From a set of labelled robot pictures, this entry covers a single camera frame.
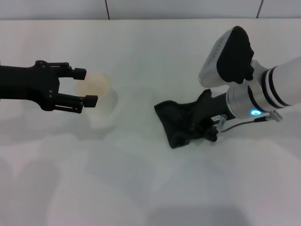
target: white table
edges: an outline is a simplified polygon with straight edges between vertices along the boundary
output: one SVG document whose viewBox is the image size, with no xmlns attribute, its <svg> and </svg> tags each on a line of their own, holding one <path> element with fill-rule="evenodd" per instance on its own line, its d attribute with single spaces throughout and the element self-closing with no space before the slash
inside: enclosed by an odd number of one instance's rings
<svg viewBox="0 0 301 226">
<path fill-rule="evenodd" d="M 153 109 L 200 95 L 198 72 L 235 25 L 266 67 L 301 55 L 301 20 L 0 22 L 2 65 L 67 61 L 110 74 L 118 94 L 103 124 L 0 101 L 0 225 L 300 225 L 301 105 L 175 150 Z"/>
</svg>

